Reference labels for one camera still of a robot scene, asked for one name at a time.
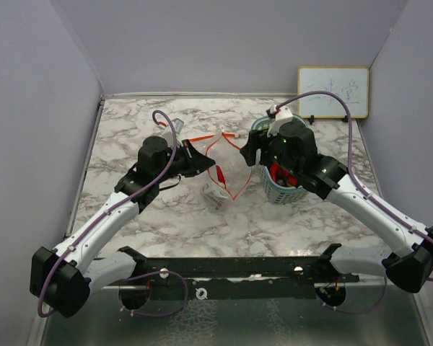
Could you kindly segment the clear orange-zip bag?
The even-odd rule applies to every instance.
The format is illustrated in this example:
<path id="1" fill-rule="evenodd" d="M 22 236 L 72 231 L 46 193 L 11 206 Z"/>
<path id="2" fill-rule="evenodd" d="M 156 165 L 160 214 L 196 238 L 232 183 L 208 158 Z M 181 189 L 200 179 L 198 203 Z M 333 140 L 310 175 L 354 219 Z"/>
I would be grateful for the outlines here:
<path id="1" fill-rule="evenodd" d="M 195 178 L 193 186 L 199 191 L 207 208 L 216 212 L 233 207 L 253 176 L 253 168 L 245 163 L 240 154 L 243 139 L 237 133 L 220 130 L 214 135 L 192 138 L 190 142 L 222 168 L 226 179 L 227 188 L 224 189 L 217 182 L 216 165 Z"/>

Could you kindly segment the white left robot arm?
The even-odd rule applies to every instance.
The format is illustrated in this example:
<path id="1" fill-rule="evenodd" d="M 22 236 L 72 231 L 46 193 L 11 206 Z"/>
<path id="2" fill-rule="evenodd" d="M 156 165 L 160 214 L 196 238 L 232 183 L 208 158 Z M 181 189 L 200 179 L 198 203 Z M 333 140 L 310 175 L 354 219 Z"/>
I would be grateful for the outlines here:
<path id="1" fill-rule="evenodd" d="M 189 140 L 168 144 L 159 136 L 146 138 L 136 163 L 121 177 L 101 209 L 75 234 L 52 249 L 39 248 L 31 259 L 30 292 L 38 298 L 38 315 L 52 312 L 71 317 L 96 290 L 117 280 L 140 283 L 145 267 L 119 252 L 95 264 L 94 258 L 113 236 L 137 217 L 159 194 L 164 181 L 195 177 L 215 161 L 197 151 Z"/>

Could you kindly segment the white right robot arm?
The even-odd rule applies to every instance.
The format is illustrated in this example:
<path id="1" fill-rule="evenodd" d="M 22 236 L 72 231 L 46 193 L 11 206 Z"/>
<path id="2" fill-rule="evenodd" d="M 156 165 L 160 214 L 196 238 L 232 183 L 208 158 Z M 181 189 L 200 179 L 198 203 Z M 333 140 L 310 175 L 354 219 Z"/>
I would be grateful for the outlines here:
<path id="1" fill-rule="evenodd" d="M 306 191 L 344 209 L 377 234 L 387 249 L 339 246 L 317 264 L 318 276 L 333 282 L 342 274 L 387 278 L 417 293 L 433 271 L 433 226 L 404 215 L 366 188 L 351 169 L 319 153 L 312 130 L 299 120 L 284 123 L 277 134 L 251 130 L 240 149 L 248 166 L 278 164 Z"/>

